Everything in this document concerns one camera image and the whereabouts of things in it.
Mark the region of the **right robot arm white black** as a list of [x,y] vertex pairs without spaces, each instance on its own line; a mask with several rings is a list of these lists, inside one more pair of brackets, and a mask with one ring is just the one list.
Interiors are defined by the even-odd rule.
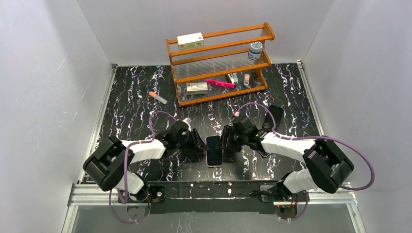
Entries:
[[330,139],[292,140],[272,131],[258,129],[246,116],[236,116],[226,125],[216,149],[240,152],[243,146],[264,154],[279,154],[304,163],[300,171],[287,173],[268,192],[286,198],[301,191],[320,188],[335,193],[353,172],[354,165]]

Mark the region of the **black phone case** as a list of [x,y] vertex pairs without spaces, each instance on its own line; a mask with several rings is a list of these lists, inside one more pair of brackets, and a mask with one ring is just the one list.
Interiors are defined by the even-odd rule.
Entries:
[[273,115],[275,122],[273,122],[270,114],[266,113],[265,119],[262,124],[262,128],[267,132],[271,131],[274,128],[277,132],[283,120],[284,110],[281,107],[275,105],[270,105],[268,110]]

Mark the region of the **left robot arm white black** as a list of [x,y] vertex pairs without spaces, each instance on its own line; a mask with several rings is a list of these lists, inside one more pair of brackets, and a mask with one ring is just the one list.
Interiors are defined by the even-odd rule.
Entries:
[[130,164],[160,160],[176,150],[191,156],[208,149],[196,129],[178,120],[169,129],[156,134],[152,140],[107,138],[86,159],[83,170],[102,191],[119,190],[122,202],[127,202],[130,196],[136,201],[145,201],[150,195],[150,185],[141,175],[128,170]]

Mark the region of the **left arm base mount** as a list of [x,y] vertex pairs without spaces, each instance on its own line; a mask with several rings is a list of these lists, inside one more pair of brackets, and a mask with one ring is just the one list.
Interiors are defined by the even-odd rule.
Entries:
[[137,194],[130,194],[126,213],[130,221],[141,222],[151,214],[153,203],[165,201],[165,187],[144,186]]

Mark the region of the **smartphone with silver edge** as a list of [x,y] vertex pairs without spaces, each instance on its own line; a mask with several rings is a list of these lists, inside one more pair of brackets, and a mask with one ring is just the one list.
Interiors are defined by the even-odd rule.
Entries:
[[265,151],[259,151],[258,150],[257,152],[261,155],[262,158],[266,158],[266,157],[271,155],[271,153],[265,152]]

